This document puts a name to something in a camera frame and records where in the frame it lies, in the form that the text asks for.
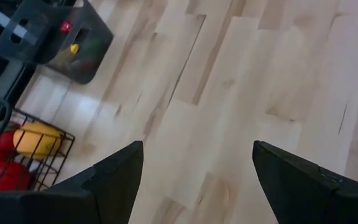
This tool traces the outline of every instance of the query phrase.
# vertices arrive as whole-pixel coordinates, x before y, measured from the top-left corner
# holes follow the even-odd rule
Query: yellow object
[[[70,51],[73,53],[73,54],[77,54],[78,51],[80,50],[80,46],[78,44],[72,44],[70,46]]]
[[[16,150],[26,157],[31,157],[35,151],[32,156],[34,159],[53,156],[61,143],[59,131],[38,122],[24,124],[13,135]]]

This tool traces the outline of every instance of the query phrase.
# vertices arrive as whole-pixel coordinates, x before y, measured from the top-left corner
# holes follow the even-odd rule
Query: floor
[[[252,143],[358,180],[358,0],[93,0],[97,76],[39,68],[18,107],[77,137],[60,180],[145,142],[130,223],[275,223]]]

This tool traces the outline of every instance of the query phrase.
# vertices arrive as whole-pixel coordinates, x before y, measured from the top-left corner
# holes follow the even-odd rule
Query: black wire basket
[[[53,186],[74,140],[72,134],[0,98],[0,191]]]

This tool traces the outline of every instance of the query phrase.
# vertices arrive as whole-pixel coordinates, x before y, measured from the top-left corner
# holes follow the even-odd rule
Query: black crate
[[[54,134],[23,128],[23,125],[27,123],[44,129],[52,129]],[[0,145],[0,191],[40,191],[53,186],[72,148],[75,137],[50,123],[11,107],[8,102],[0,99],[1,142],[3,134],[6,134],[4,132],[8,131],[8,126],[15,128],[15,141],[12,142],[13,149],[4,146],[5,149]],[[50,150],[43,152],[41,149],[45,149],[46,146]],[[25,154],[22,152],[22,148],[26,148]],[[3,186],[8,182],[10,183],[8,187]],[[14,189],[11,189],[12,182],[16,185]]]

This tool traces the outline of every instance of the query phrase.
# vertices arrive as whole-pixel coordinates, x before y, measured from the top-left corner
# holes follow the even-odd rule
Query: wooden floor
[[[18,107],[77,137],[60,180],[145,142],[130,223],[275,223],[267,141],[358,180],[358,0],[93,0],[97,76],[39,68]]]

